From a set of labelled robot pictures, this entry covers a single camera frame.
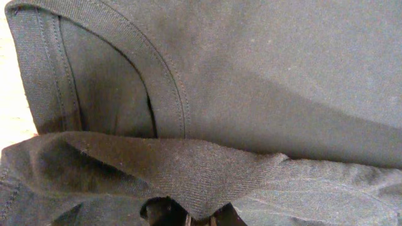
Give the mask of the black t-shirt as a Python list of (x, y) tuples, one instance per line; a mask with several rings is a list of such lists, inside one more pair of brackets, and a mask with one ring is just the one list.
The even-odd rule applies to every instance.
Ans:
[(400, 225), (400, 1), (10, 1), (38, 134), (2, 225)]

